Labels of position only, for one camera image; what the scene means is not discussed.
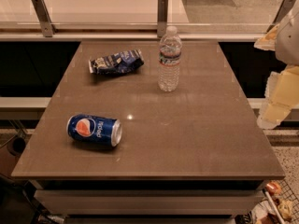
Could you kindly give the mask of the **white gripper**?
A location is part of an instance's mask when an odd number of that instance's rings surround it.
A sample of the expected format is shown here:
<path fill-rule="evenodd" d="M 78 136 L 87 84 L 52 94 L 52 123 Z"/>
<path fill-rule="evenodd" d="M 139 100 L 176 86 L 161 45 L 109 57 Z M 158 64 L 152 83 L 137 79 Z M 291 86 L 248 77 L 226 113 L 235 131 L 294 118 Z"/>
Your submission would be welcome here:
<path fill-rule="evenodd" d="M 276 51 L 276 58 L 286 68 L 272 72 L 267 79 L 257 124 L 260 128 L 276 128 L 299 104 L 299 7 L 294 7 L 270 31 L 254 43 L 254 48 Z"/>

